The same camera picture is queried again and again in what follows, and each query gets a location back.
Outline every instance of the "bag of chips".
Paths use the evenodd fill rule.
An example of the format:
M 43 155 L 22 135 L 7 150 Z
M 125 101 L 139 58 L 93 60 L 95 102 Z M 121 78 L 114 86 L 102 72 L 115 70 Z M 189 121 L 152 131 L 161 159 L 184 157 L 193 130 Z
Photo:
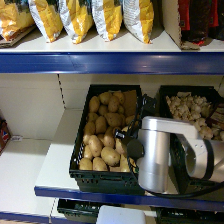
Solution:
M 98 34 L 113 40 L 120 31 L 122 8 L 119 0 L 92 0 L 92 14 Z
M 150 0 L 124 0 L 124 24 L 143 43 L 150 43 L 154 11 Z
M 0 35 L 6 41 L 15 39 L 33 24 L 27 0 L 0 0 Z
M 180 27 L 181 30 L 190 30 L 189 22 L 189 4 L 190 0 L 178 0 L 179 14 L 180 14 Z
M 28 0 L 31 15 L 46 39 L 55 41 L 61 33 L 63 24 L 57 8 L 57 0 Z
M 189 41 L 204 41 L 208 36 L 210 0 L 190 0 L 190 33 Z
M 224 40 L 224 0 L 218 0 L 218 21 L 216 39 Z
M 93 25 L 90 1 L 59 0 L 59 12 L 67 34 L 79 44 Z

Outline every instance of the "cardboard box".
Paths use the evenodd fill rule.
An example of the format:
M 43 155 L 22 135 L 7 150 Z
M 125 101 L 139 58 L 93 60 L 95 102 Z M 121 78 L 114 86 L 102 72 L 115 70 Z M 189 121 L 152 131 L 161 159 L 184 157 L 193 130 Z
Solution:
M 200 47 L 189 41 L 181 40 L 180 14 L 178 0 L 161 0 L 163 26 L 181 50 L 200 50 Z
M 23 32 L 21 32 L 20 34 L 18 34 L 18 36 L 16 36 L 15 39 L 10 40 L 10 41 L 6 41 L 2 36 L 0 36 L 0 48 L 7 48 L 7 47 L 12 47 L 14 44 L 16 44 L 19 40 L 21 40 L 23 37 L 25 37 L 28 33 L 30 33 L 34 28 L 36 28 L 35 25 L 27 28 L 26 30 L 24 30 Z

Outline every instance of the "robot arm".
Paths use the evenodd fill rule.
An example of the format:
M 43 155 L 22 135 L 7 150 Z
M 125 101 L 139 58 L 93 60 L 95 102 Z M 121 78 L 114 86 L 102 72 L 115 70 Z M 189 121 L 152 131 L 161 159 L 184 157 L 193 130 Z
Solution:
M 122 139 L 127 153 L 137 160 L 138 183 L 142 188 L 158 193 L 166 191 L 170 133 L 176 134 L 184 147 L 189 176 L 224 181 L 223 142 L 201 139 L 196 128 L 188 122 L 146 116 L 137 139 L 124 136 Z

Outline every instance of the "yellow chip bag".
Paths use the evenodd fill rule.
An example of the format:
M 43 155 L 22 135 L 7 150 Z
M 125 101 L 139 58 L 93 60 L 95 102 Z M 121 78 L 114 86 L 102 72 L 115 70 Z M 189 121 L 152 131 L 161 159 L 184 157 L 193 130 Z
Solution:
M 56 0 L 28 1 L 31 15 L 46 42 L 55 41 L 63 28 Z
M 150 0 L 124 0 L 124 24 L 141 42 L 150 43 L 154 11 Z
M 0 0 L 0 35 L 6 41 L 15 39 L 33 24 L 27 0 Z
M 79 44 L 93 25 L 90 0 L 59 0 L 59 12 L 67 34 Z
M 119 0 L 92 0 L 93 20 L 98 34 L 105 40 L 113 40 L 120 31 L 122 9 Z

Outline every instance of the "crate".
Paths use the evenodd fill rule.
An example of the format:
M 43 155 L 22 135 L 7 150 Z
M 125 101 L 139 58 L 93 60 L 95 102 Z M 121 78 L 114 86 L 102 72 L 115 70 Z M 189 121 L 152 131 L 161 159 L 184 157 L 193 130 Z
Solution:
M 78 163 L 83 154 L 83 128 L 86 124 L 90 99 L 103 92 L 119 90 L 122 92 L 136 90 L 137 96 L 142 96 L 139 85 L 90 85 L 71 156 L 69 174 L 71 178 L 75 178 L 80 190 L 84 192 L 144 195 L 145 191 L 139 186 L 131 173 L 78 169 Z
M 192 96 L 204 96 L 207 98 L 207 101 L 212 102 L 213 105 L 218 103 L 221 99 L 218 92 L 212 86 L 161 86 L 159 90 L 159 110 L 161 117 L 172 118 L 172 114 L 166 102 L 166 96 L 176 96 L 178 92 L 191 92 Z M 170 135 L 170 155 L 179 193 L 190 193 L 202 189 L 207 189 L 216 185 L 215 182 L 191 178 L 187 174 L 185 165 L 185 152 L 175 134 Z M 206 195 L 206 197 L 209 200 L 221 200 L 220 197 L 218 197 L 218 194 L 220 192 L 223 192 L 223 189 L 210 193 Z
M 223 224 L 224 213 L 156 208 L 158 224 Z
M 57 211 L 64 214 L 70 221 L 96 223 L 102 205 L 121 206 L 120 204 L 59 199 Z

